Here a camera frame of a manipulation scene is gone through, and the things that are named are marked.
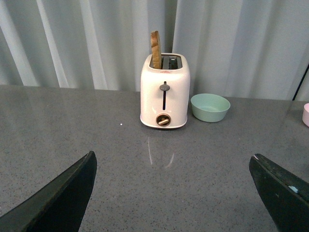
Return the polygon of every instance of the pink cup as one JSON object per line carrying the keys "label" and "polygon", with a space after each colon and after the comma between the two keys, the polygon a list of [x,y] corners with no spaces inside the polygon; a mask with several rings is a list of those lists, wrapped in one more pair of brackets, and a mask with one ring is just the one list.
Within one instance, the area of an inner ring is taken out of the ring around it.
{"label": "pink cup", "polygon": [[309,103],[304,105],[303,122],[309,127]]}

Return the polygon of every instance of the bowl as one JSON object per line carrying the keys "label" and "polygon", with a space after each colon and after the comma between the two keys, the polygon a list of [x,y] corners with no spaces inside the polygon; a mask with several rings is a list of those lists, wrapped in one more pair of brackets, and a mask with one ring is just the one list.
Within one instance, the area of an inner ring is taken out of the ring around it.
{"label": "bowl", "polygon": [[193,115],[204,122],[219,122],[230,108],[230,102],[219,95],[202,93],[191,98]]}
{"label": "bowl", "polygon": [[303,122],[309,127],[309,103],[304,105]]}

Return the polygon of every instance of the mint green bowl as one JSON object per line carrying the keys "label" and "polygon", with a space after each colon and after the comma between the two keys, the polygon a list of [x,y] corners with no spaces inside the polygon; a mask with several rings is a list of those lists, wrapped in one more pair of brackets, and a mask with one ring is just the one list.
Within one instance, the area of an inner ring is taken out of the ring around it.
{"label": "mint green bowl", "polygon": [[204,122],[219,122],[230,108],[230,102],[224,97],[202,93],[191,98],[194,116]]}

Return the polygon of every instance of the toaster lever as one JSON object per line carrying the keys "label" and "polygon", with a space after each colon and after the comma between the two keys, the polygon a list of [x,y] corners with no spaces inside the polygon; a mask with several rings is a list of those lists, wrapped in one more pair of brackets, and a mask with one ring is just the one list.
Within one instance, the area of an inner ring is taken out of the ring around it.
{"label": "toaster lever", "polygon": [[169,89],[170,89],[170,86],[167,84],[160,85],[160,90],[162,91],[169,91]]}

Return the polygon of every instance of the speckled countertop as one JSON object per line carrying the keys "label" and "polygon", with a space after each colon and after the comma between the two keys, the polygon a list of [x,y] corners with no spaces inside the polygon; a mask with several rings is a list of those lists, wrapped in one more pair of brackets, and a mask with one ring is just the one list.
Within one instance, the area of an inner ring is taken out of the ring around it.
{"label": "speckled countertop", "polygon": [[305,102],[228,98],[223,121],[140,122],[138,92],[0,86],[0,216],[93,150],[81,232],[275,232],[249,172],[261,153],[309,182]]}

